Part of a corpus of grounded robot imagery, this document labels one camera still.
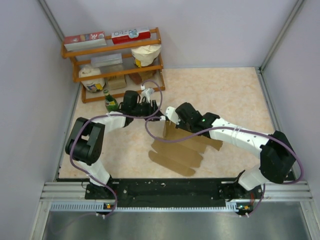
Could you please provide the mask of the brown cardboard box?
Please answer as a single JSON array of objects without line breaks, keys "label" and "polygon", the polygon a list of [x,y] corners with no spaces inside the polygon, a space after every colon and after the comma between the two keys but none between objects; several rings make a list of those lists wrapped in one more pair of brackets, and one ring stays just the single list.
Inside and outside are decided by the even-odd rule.
[{"label": "brown cardboard box", "polygon": [[219,151],[223,146],[221,140],[205,136],[194,136],[177,143],[167,143],[155,140],[148,152],[149,159],[181,176],[191,177],[201,166],[203,154],[207,147]]}]

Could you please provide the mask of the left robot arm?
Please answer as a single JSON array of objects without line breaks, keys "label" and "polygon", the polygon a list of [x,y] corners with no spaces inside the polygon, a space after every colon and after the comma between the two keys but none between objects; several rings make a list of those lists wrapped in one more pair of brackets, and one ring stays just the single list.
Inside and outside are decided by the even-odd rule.
[{"label": "left robot arm", "polygon": [[163,113],[155,100],[148,100],[138,92],[127,90],[116,110],[91,119],[76,119],[65,146],[70,164],[85,173],[96,185],[96,192],[102,198],[109,198],[114,187],[108,181],[111,175],[100,159],[104,136],[114,130],[127,127],[134,119],[147,120],[161,117]]}]

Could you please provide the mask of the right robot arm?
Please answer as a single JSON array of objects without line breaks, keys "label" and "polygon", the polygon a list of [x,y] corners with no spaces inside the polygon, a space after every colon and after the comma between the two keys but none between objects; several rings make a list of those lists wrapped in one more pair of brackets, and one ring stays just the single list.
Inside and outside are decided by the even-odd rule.
[{"label": "right robot arm", "polygon": [[232,144],[259,159],[259,164],[241,173],[233,185],[233,192],[239,198],[245,198],[253,188],[267,182],[283,184],[296,161],[293,149],[281,131],[272,134],[250,131],[217,114],[201,114],[188,102],[177,108],[168,107],[166,117],[177,128]]}]

